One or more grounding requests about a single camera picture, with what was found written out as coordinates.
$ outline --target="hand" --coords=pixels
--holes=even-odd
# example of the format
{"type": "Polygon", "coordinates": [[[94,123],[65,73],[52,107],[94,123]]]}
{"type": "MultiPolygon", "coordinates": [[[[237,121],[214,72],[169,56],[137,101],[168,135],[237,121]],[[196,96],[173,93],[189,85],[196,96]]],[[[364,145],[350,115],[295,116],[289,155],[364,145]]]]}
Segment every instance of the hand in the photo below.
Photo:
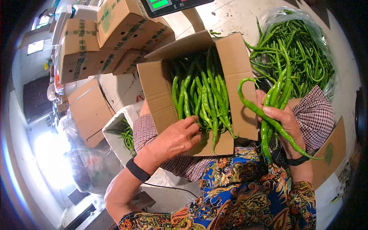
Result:
{"type": "Polygon", "coordinates": [[[161,163],[181,155],[201,140],[200,126],[194,123],[197,120],[197,116],[191,116],[170,125],[144,148],[149,148],[161,163]]]}
{"type": "MultiPolygon", "coordinates": [[[[305,143],[300,133],[299,124],[295,119],[293,111],[290,109],[289,105],[286,105],[285,110],[263,106],[263,102],[265,101],[266,98],[266,93],[258,89],[256,90],[256,96],[257,96],[257,106],[263,110],[265,115],[272,119],[280,121],[282,127],[295,140],[296,144],[305,150],[305,143]]],[[[293,147],[289,144],[289,142],[280,135],[279,140],[281,141],[285,149],[286,156],[288,159],[298,159],[301,157],[301,155],[293,149],[293,147]]]]}

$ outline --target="pile of green peppers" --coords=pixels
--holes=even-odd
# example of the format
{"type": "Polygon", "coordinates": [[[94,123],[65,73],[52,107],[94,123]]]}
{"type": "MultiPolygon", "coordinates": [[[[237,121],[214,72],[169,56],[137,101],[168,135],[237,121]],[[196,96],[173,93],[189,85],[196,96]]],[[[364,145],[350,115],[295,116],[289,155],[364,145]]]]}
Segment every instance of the pile of green peppers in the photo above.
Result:
{"type": "Polygon", "coordinates": [[[215,46],[206,53],[173,60],[172,98],[178,117],[199,117],[201,131],[212,131],[212,150],[218,133],[227,130],[233,136],[229,96],[215,46]]]}
{"type": "Polygon", "coordinates": [[[277,82],[278,65],[287,66],[287,60],[276,60],[276,52],[281,53],[280,44],[289,57],[291,69],[292,98],[302,98],[307,95],[315,85],[324,89],[329,80],[334,76],[335,70],[322,49],[313,40],[313,35],[302,20],[289,20],[275,23],[264,32],[259,30],[257,46],[251,46],[245,42],[249,49],[252,68],[259,74],[256,81],[261,78],[268,79],[271,83],[277,82]]]}

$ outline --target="digital scale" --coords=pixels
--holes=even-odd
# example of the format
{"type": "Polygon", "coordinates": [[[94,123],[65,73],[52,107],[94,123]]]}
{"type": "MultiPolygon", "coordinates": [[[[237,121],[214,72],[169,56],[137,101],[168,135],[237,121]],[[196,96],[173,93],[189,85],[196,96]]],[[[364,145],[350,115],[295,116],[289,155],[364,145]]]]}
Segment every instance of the digital scale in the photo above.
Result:
{"type": "Polygon", "coordinates": [[[141,0],[150,18],[190,9],[214,0],[141,0]]]}

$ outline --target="checkered sleeve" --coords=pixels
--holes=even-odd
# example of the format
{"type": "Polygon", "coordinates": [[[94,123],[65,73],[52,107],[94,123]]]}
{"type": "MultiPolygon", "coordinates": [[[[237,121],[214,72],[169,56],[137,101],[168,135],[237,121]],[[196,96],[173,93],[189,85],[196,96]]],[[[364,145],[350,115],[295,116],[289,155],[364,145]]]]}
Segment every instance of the checkered sleeve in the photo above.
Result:
{"type": "MultiPolygon", "coordinates": [[[[311,154],[314,150],[322,147],[332,132],[335,124],[332,106],[319,86],[316,85],[293,108],[293,113],[300,126],[306,151],[311,154]]],[[[275,144],[275,138],[272,136],[269,144],[271,152],[275,144]]]]}
{"type": "MultiPolygon", "coordinates": [[[[133,123],[134,149],[139,153],[142,148],[157,137],[157,130],[151,114],[139,116],[133,123]]],[[[199,181],[203,171],[215,157],[178,156],[168,160],[161,168],[189,181],[199,181]]]]}

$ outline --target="black cable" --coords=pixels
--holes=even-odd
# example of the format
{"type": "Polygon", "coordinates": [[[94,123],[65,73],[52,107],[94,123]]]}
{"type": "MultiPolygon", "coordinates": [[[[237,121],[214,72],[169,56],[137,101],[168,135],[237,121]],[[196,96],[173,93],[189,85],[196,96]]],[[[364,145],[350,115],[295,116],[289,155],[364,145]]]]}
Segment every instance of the black cable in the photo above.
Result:
{"type": "Polygon", "coordinates": [[[166,186],[160,186],[160,185],[154,185],[154,184],[148,184],[146,182],[143,182],[143,184],[147,184],[147,185],[151,185],[151,186],[155,186],[155,187],[160,187],[160,188],[172,188],[172,189],[179,189],[179,190],[183,190],[185,192],[188,192],[190,194],[192,194],[195,198],[198,198],[194,193],[192,193],[191,191],[188,191],[186,189],[183,188],[173,188],[173,187],[166,187],[166,186]]]}

